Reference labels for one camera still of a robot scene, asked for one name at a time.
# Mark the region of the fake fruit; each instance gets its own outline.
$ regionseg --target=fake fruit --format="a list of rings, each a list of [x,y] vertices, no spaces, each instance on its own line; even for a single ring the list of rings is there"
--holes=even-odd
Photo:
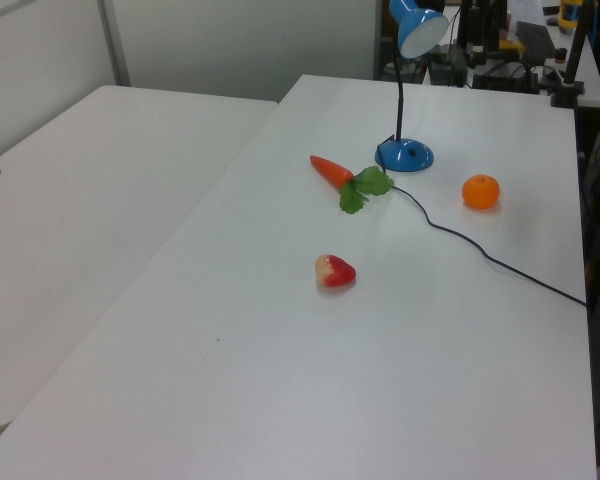
[[[378,167],[367,167],[358,175],[353,175],[341,165],[326,158],[311,155],[311,165],[338,189],[340,208],[347,213],[356,213],[369,199],[363,195],[384,195],[391,187],[393,180]]]
[[[325,287],[340,287],[356,279],[356,269],[335,255],[320,255],[316,260],[316,280]]]
[[[491,208],[500,198],[500,185],[489,175],[474,175],[464,182],[462,198],[470,207],[480,210]]]
[[[337,190],[340,190],[345,183],[353,180],[353,173],[343,166],[316,155],[311,155],[309,158],[313,168],[318,170],[320,175],[326,178]]]

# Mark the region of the toy carrot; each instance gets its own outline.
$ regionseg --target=toy carrot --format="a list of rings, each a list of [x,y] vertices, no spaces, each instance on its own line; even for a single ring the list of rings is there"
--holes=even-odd
[[[353,173],[337,163],[333,163],[326,158],[311,155],[311,165],[318,170],[320,175],[328,180],[328,182],[340,190],[345,183],[353,180]]]
[[[326,158],[311,155],[311,165],[340,193],[340,208],[347,213],[356,213],[369,199],[362,195],[384,195],[391,187],[391,180],[378,167],[367,167],[358,175]]]

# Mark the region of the toy orange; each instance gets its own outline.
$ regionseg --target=toy orange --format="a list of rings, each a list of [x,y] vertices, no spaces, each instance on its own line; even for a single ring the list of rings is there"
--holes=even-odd
[[[498,203],[499,197],[500,185],[489,175],[474,175],[462,186],[462,198],[473,208],[491,208]]]

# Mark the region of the blue desk lamp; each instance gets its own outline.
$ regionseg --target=blue desk lamp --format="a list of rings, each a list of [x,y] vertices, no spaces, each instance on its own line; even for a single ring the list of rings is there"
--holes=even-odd
[[[394,38],[393,65],[398,80],[398,125],[395,136],[378,145],[376,162],[395,172],[417,172],[433,163],[433,152],[429,147],[416,140],[401,138],[402,76],[398,65],[398,55],[404,58],[416,58],[424,55],[442,39],[447,32],[449,21],[434,10],[418,8],[414,0],[391,0],[389,11],[399,25],[398,35]]]

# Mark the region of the white wall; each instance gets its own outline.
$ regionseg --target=white wall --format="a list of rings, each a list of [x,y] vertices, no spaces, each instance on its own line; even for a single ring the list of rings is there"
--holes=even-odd
[[[0,154],[115,84],[96,0],[35,0],[0,17]]]
[[[371,79],[379,0],[106,0],[134,87],[279,101],[303,73]]]

